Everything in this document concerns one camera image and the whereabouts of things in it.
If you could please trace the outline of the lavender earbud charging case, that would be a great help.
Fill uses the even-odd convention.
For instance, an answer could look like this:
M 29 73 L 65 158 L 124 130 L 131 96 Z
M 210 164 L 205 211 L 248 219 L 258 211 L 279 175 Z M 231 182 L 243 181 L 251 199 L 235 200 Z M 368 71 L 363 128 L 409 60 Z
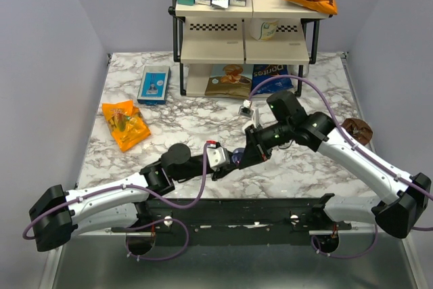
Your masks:
M 232 152 L 231 161 L 236 165 L 238 165 L 241 162 L 241 161 L 240 162 L 237 161 L 237 155 L 238 154 L 244 155 L 244 148 L 236 148 Z

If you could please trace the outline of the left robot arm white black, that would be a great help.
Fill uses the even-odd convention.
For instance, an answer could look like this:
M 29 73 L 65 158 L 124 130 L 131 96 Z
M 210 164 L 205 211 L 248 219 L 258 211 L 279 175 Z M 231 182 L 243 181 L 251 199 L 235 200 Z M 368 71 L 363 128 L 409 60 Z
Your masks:
M 61 185 L 49 187 L 29 210 L 30 224 L 23 232 L 39 252 L 63 246 L 75 235 L 103 228 L 145 230 L 150 223 L 147 211 L 138 204 L 175 190 L 175 182 L 210 175 L 220 179 L 238 168 L 243 148 L 229 151 L 209 141 L 194 156 L 183 143 L 172 145 L 154 163 L 119 181 L 81 190 L 66 191 Z

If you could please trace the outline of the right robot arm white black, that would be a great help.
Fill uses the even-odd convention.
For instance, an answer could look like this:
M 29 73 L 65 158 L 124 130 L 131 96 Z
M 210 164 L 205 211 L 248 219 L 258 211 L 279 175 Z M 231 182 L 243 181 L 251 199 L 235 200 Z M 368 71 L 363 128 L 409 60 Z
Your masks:
M 376 224 L 395 238 L 406 238 L 428 205 L 431 180 L 411 175 L 361 145 L 325 113 L 307 114 L 292 93 L 280 91 L 267 99 L 276 119 L 269 127 L 244 129 L 246 147 L 238 167 L 245 169 L 271 157 L 274 147 L 291 141 L 332 159 L 361 180 L 374 196 L 344 198 L 332 195 L 311 213 L 313 225 L 327 229 L 334 222 Z

